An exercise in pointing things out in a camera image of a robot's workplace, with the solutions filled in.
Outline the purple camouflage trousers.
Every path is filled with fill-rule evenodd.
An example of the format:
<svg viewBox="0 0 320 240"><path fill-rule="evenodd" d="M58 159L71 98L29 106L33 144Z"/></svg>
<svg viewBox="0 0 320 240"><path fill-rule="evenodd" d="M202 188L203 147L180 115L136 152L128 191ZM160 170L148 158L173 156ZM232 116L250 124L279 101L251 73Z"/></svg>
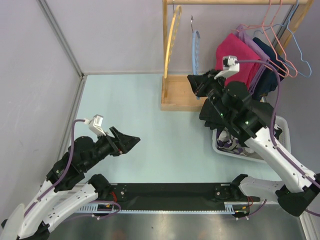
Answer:
<svg viewBox="0 0 320 240"><path fill-rule="evenodd" d="M254 153L249 147L242 146L239 140L232 136L225 128L216 132L216 147L218 150L230 154L249 156Z"/></svg>

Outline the light blue plastic hanger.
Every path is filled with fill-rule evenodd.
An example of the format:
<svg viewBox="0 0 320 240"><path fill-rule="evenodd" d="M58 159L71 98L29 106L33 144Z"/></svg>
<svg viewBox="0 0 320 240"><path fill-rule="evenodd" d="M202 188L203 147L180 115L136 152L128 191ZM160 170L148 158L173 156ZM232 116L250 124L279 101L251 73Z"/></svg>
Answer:
<svg viewBox="0 0 320 240"><path fill-rule="evenodd" d="M199 74L199 45L200 45L200 33L193 27L194 17L190 17L190 25L192 31L192 43L191 43L191 62L193 75Z"/></svg>

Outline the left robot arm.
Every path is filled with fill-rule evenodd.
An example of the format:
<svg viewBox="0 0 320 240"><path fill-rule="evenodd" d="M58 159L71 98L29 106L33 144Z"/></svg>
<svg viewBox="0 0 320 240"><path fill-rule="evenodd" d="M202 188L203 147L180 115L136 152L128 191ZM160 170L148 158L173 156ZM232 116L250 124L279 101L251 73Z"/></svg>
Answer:
<svg viewBox="0 0 320 240"><path fill-rule="evenodd" d="M105 201L113 187L102 174L93 175L84 186L65 200L85 173L108 156L127 154L141 139L111 127L112 135L104 133L93 140L89 136L73 139L68 151L57 161L38 193L24 206L20 204L1 223L2 240L46 240L50 233L82 206L95 200Z"/></svg>

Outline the yellow hanger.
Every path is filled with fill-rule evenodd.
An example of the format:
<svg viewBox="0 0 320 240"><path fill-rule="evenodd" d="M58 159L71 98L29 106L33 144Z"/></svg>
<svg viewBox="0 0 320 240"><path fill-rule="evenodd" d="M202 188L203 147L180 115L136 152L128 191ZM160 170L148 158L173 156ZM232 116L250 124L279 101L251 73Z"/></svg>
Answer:
<svg viewBox="0 0 320 240"><path fill-rule="evenodd" d="M171 60L171 55L172 55L176 35L180 25L181 14L182 14L181 5L177 5L176 7L173 8L173 16L172 16L169 32L166 38L167 41L166 41L166 48L165 48L165 55L164 55L164 75L163 76L165 79L168 77L169 64Z"/></svg>

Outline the black trousers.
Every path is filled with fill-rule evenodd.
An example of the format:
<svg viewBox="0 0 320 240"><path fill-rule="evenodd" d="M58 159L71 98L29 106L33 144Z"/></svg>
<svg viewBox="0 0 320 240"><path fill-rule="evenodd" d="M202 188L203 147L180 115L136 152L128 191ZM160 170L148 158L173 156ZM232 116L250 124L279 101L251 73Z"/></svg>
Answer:
<svg viewBox="0 0 320 240"><path fill-rule="evenodd" d="M274 108L269 103L252 100L249 108L255 114L257 114L269 128L271 127ZM210 128L211 130L223 130L226 127L221 120L219 113L208 99L204 101L199 114L199 119L205 121L204 126Z"/></svg>

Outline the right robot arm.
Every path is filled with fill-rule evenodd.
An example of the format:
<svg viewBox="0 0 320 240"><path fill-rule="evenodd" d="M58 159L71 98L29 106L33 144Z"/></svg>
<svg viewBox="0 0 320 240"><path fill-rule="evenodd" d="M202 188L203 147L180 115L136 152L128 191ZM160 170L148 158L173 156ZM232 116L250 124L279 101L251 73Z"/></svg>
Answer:
<svg viewBox="0 0 320 240"><path fill-rule="evenodd" d="M241 174L231 183L231 196L237 201L248 196L277 202L295 217L305 212L320 193L320 175L303 166L275 138L273 107L253 100L243 82L225 84L215 70L188 75L187 80L194 95L205 97L214 108L215 118L280 177L271 181Z"/></svg>

